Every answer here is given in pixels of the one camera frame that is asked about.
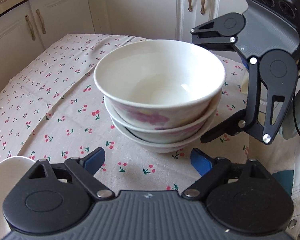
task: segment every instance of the tablecloth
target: tablecloth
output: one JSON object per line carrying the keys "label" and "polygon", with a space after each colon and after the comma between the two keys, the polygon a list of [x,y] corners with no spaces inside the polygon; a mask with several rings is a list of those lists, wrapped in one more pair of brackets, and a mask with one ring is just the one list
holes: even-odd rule
{"label": "tablecloth", "polygon": [[[183,191],[200,177],[190,163],[194,147],[212,157],[245,163],[249,149],[245,133],[222,135],[207,144],[197,140],[177,152],[159,154],[139,147],[115,128],[94,84],[93,70],[112,50],[143,40],[69,34],[39,55],[0,93],[0,161],[22,155],[60,163],[103,147],[106,161],[95,177],[115,193],[120,189]],[[240,93],[244,66],[219,59],[226,81],[213,126],[246,104],[246,95]]]}

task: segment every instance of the kitchen cabinet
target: kitchen cabinet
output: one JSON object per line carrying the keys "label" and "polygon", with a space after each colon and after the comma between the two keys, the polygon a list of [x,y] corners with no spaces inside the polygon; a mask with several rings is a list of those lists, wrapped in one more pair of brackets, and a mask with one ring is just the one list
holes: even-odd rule
{"label": "kitchen cabinet", "polygon": [[94,34],[88,0],[30,0],[43,46],[69,33]]}
{"label": "kitchen cabinet", "polygon": [[195,23],[195,8],[188,10],[188,0],[89,0],[89,4],[102,33],[190,41]]}
{"label": "kitchen cabinet", "polygon": [[245,0],[205,0],[204,4],[202,0],[89,0],[89,4],[102,33],[187,42],[193,27],[248,7]]}
{"label": "kitchen cabinet", "polygon": [[29,3],[23,3],[1,16],[0,92],[12,77],[43,51]]}

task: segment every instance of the blue gripper pad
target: blue gripper pad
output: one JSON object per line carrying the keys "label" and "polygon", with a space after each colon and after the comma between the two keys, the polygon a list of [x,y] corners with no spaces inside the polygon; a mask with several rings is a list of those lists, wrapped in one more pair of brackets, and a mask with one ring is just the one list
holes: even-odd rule
{"label": "blue gripper pad", "polygon": [[201,176],[210,171],[214,165],[214,160],[198,148],[192,149],[190,162]]}
{"label": "blue gripper pad", "polygon": [[105,150],[101,147],[98,147],[87,156],[82,158],[82,167],[93,176],[100,169],[102,164],[105,163],[105,159]]}

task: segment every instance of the ceramic bowl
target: ceramic bowl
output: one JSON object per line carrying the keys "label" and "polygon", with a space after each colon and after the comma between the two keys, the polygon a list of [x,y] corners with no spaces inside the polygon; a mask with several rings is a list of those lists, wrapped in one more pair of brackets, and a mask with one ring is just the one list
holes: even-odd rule
{"label": "ceramic bowl", "polygon": [[129,138],[130,140],[134,141],[141,147],[151,151],[151,152],[156,152],[156,153],[170,153],[174,152],[177,150],[182,149],[189,143],[197,140],[200,138],[209,128],[210,125],[213,122],[214,116],[216,115],[216,110],[212,113],[211,116],[208,117],[206,120],[205,124],[197,131],[194,135],[192,135],[190,138],[183,140],[181,142],[176,142],[176,143],[167,143],[167,144],[159,144],[159,143],[150,143],[146,142],[144,140],[139,139],[138,137],[134,136],[132,133],[129,132],[127,128],[116,122],[114,119],[111,118],[113,124],[115,127],[121,132],[125,137]]}
{"label": "ceramic bowl", "polygon": [[214,54],[194,44],[151,40],[110,52],[93,77],[122,119],[157,130],[199,119],[220,91],[225,69]]}
{"label": "ceramic bowl", "polygon": [[221,92],[216,94],[212,98],[204,115],[201,116],[198,120],[190,124],[187,124],[185,126],[166,129],[166,130],[145,130],[142,128],[134,127],[133,125],[125,122],[125,120],[123,120],[119,116],[119,114],[111,105],[107,97],[104,98],[104,103],[112,119],[114,119],[119,124],[127,128],[136,137],[147,142],[166,144],[166,143],[180,142],[194,135],[204,125],[207,118],[217,109],[220,98],[221,98]]}
{"label": "ceramic bowl", "polygon": [[3,201],[34,163],[34,160],[23,156],[10,157],[0,162],[0,239],[10,232],[2,213]]}

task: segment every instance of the cable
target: cable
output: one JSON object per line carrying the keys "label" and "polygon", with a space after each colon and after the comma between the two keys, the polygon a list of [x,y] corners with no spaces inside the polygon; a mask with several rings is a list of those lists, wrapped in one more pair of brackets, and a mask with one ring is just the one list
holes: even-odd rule
{"label": "cable", "polygon": [[[300,60],[298,62],[298,70],[300,70]],[[298,135],[300,136],[300,130],[298,128],[297,119],[296,119],[295,99],[296,99],[296,91],[294,91],[294,93],[293,93],[292,113],[293,113],[294,126],[296,127],[296,131],[297,131]]]}

